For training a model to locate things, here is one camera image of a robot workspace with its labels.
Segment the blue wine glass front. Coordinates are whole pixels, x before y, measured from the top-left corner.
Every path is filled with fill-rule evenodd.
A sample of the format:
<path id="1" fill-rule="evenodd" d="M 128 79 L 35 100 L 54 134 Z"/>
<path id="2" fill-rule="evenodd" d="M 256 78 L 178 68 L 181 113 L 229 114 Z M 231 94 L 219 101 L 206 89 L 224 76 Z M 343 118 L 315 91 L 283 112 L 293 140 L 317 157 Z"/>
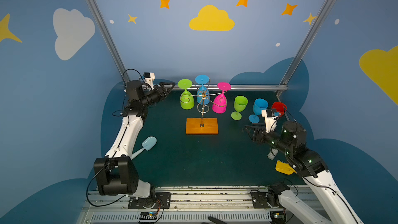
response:
<path id="1" fill-rule="evenodd" d="M 248 117 L 251 123 L 259 123 L 262 111 L 268 108 L 268 102 L 265 99 L 256 99 L 253 105 L 254 114 Z"/>

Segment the blue wine glass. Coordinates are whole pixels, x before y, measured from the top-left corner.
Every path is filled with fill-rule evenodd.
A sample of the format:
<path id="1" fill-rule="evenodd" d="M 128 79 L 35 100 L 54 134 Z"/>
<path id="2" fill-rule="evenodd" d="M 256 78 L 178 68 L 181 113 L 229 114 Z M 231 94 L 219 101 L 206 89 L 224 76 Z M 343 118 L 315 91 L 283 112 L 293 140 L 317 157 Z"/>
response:
<path id="1" fill-rule="evenodd" d="M 248 117 L 251 123 L 259 123 L 262 111 L 268 108 L 268 102 L 265 99 L 256 99 L 253 105 L 254 114 Z"/>
<path id="2" fill-rule="evenodd" d="M 199 75 L 195 78 L 195 82 L 200 85 L 197 90 L 197 102 L 202 105 L 208 105 L 210 103 L 209 91 L 205 85 L 209 84 L 209 77 L 207 75 Z"/>

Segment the red wine glass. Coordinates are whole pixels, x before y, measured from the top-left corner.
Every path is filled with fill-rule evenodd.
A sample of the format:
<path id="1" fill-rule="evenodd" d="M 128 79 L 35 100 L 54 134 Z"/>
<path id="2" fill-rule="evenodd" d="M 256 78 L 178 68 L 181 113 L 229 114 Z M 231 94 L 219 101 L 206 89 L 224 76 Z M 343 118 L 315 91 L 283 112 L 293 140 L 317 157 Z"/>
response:
<path id="1" fill-rule="evenodd" d="M 285 111 L 287 110 L 287 107 L 282 102 L 275 102 L 275 103 L 272 104 L 272 109 L 275 109 L 276 112 L 279 113 L 279 116 L 282 117 L 285 114 Z"/>

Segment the light green wine glass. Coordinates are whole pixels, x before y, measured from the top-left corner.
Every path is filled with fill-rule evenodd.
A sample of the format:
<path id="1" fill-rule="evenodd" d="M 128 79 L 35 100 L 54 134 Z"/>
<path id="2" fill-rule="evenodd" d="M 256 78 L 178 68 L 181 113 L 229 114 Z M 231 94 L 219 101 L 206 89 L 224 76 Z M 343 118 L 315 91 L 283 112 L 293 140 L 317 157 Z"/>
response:
<path id="1" fill-rule="evenodd" d="M 241 112 L 246 108 L 248 99 L 243 95 L 238 95 L 234 100 L 234 112 L 231 113 L 233 120 L 241 120 Z"/>

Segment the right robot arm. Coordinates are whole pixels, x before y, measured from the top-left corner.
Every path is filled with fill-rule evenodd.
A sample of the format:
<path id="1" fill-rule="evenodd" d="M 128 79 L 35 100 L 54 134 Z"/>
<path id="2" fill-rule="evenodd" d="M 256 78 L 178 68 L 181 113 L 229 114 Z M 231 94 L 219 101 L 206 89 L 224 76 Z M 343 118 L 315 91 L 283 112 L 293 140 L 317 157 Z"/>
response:
<path id="1" fill-rule="evenodd" d="M 329 220 L 301 201 L 284 183 L 270 186 L 267 195 L 270 205 L 285 208 L 305 224 L 362 223 L 338 188 L 324 160 L 317 152 L 307 148 L 307 132 L 302 125 L 296 121 L 286 121 L 280 133 L 272 129 L 270 124 L 245 127 L 254 142 L 267 144 L 284 154 L 287 164 L 310 187 Z"/>

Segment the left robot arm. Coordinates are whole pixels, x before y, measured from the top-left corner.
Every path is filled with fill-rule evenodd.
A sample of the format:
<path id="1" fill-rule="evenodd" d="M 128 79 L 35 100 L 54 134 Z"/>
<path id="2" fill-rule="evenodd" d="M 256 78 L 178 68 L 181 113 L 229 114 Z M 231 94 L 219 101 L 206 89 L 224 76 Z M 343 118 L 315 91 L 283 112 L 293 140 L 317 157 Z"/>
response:
<path id="1" fill-rule="evenodd" d="M 164 100 L 175 83 L 161 82 L 157 85 L 132 80 L 125 86 L 127 105 L 121 116 L 122 125 L 109 151 L 94 162 L 95 180 L 102 196 L 129 195 L 134 198 L 153 199 L 150 183 L 139 179 L 133 159 L 136 139 L 148 115 L 148 107 Z"/>

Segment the blue wine glass rear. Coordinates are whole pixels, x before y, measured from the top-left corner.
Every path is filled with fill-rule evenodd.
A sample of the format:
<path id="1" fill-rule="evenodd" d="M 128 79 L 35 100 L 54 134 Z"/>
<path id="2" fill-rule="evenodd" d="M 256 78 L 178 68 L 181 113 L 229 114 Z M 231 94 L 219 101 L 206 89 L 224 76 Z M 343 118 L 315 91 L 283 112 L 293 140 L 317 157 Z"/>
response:
<path id="1" fill-rule="evenodd" d="M 197 90 L 197 102 L 202 105 L 208 105 L 210 103 L 209 91 L 205 85 L 209 84 L 209 77 L 207 75 L 199 75 L 195 78 L 195 82 L 200 85 Z"/>

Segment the wooden rack base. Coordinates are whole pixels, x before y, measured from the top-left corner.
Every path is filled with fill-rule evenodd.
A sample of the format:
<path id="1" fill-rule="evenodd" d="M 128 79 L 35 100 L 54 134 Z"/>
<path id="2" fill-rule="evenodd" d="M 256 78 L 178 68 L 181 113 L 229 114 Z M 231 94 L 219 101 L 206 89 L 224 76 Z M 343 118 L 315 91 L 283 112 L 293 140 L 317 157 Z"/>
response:
<path id="1" fill-rule="evenodd" d="M 187 118 L 186 135 L 218 135 L 217 118 Z"/>

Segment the magenta wine glass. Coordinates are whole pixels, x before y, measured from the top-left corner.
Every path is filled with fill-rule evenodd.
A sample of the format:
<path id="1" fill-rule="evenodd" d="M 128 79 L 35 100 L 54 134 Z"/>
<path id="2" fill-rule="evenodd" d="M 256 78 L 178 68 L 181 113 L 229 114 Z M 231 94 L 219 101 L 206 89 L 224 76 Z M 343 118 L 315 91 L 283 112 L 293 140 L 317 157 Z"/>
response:
<path id="1" fill-rule="evenodd" d="M 217 84 L 217 87 L 221 90 L 221 93 L 213 100 L 212 110 L 217 114 L 223 114 L 227 109 L 227 98 L 224 93 L 231 89 L 231 85 L 221 82 Z"/>

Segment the yellow plastic piece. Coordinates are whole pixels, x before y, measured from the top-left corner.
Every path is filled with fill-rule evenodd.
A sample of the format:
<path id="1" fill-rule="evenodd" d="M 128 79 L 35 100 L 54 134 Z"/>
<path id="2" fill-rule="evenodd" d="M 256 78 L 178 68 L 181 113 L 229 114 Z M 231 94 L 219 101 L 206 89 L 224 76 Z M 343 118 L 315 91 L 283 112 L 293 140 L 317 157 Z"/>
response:
<path id="1" fill-rule="evenodd" d="M 286 175 L 292 175 L 293 173 L 296 174 L 295 169 L 291 165 L 280 160 L 276 162 L 275 170 Z"/>

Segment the light blue spatula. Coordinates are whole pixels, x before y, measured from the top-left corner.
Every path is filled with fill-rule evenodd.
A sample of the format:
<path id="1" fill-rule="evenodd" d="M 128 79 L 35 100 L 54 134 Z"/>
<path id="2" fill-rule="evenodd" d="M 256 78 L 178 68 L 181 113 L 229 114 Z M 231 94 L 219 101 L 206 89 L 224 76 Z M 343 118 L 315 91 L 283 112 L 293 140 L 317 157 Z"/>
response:
<path id="1" fill-rule="evenodd" d="M 150 136 L 146 138 L 142 142 L 142 148 L 131 155 L 131 159 L 133 160 L 139 154 L 141 154 L 144 150 L 149 151 L 155 144 L 157 143 L 157 139 L 154 136 Z"/>

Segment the aluminium frame rail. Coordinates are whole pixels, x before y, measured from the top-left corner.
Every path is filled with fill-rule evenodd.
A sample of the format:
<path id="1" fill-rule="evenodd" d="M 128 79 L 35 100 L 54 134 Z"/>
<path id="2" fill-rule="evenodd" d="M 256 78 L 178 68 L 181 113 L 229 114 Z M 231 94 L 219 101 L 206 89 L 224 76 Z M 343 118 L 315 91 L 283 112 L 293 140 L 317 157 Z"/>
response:
<path id="1" fill-rule="evenodd" d="M 209 91 L 222 91 L 228 89 L 228 87 L 218 88 L 217 85 L 205 86 Z M 287 85 L 231 85 L 229 91 L 286 91 L 288 90 Z"/>

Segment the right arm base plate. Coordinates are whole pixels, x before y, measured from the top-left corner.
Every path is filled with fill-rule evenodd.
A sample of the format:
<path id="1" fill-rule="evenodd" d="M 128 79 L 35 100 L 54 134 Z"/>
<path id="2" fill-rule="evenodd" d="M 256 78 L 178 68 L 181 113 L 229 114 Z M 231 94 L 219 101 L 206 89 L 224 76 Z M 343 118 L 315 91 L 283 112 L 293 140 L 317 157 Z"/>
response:
<path id="1" fill-rule="evenodd" d="M 278 195 L 271 192 L 262 192 L 258 190 L 251 190 L 250 195 L 254 208 L 282 208 L 279 203 Z"/>

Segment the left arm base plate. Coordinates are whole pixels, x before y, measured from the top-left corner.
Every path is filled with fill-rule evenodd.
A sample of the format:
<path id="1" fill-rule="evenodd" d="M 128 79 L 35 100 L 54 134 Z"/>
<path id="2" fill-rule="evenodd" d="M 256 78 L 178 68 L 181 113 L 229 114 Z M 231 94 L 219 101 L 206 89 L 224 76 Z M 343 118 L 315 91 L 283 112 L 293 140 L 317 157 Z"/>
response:
<path id="1" fill-rule="evenodd" d="M 170 192 L 156 192 L 148 198 L 131 197 L 128 209 L 169 209 L 171 203 Z"/>

